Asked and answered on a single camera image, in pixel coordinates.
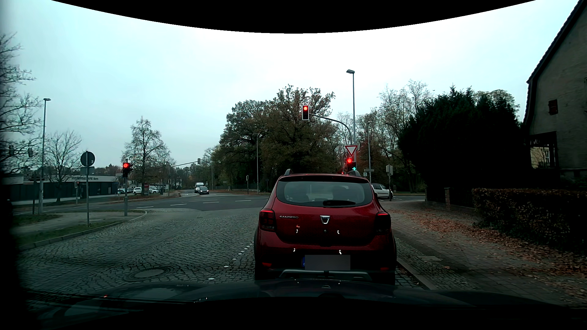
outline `hedge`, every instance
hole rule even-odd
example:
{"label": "hedge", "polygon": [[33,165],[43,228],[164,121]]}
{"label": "hedge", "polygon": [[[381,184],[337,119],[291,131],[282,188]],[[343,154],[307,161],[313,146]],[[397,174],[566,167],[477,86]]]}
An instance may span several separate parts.
{"label": "hedge", "polygon": [[585,254],[587,191],[473,189],[482,225],[536,244]]}

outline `lamp post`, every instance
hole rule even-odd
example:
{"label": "lamp post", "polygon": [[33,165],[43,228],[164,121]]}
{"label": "lamp post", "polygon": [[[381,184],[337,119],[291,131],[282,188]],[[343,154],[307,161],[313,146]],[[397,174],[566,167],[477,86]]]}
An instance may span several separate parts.
{"label": "lamp post", "polygon": [[367,143],[369,144],[369,182],[371,182],[371,136],[369,135],[369,126],[371,122],[367,122]]}
{"label": "lamp post", "polygon": [[355,128],[355,71],[348,69],[346,73],[350,73],[351,75],[353,75],[353,143],[357,144],[357,131]]}
{"label": "lamp post", "polygon": [[257,133],[257,195],[259,194],[259,133]]}
{"label": "lamp post", "polygon": [[45,178],[45,119],[47,118],[47,101],[50,98],[44,98],[45,108],[43,110],[43,143],[41,147],[41,180],[39,182],[39,214],[43,214],[43,179]]}

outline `yield sign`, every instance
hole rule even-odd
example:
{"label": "yield sign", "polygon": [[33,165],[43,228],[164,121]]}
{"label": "yield sign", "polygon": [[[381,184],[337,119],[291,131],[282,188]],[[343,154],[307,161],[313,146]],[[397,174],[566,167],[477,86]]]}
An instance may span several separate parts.
{"label": "yield sign", "polygon": [[345,146],[345,148],[351,156],[355,153],[355,150],[357,150],[357,146]]}

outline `car taillight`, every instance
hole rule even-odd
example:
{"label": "car taillight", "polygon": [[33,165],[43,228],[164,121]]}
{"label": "car taillight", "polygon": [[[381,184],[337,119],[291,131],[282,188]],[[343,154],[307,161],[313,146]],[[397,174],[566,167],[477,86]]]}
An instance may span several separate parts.
{"label": "car taillight", "polygon": [[275,231],[275,212],[270,208],[263,208],[259,212],[259,225],[264,230]]}
{"label": "car taillight", "polygon": [[379,212],[375,216],[375,234],[389,234],[392,229],[392,217],[387,212]]}

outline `dacia sandero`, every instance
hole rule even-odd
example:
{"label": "dacia sandero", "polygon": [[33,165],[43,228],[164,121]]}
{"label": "dacia sandero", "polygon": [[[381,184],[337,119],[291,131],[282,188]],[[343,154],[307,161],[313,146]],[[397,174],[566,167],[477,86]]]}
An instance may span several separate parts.
{"label": "dacia sandero", "polygon": [[285,270],[366,272],[395,283],[396,244],[390,214],[366,178],[349,174],[279,177],[259,212],[255,279]]}

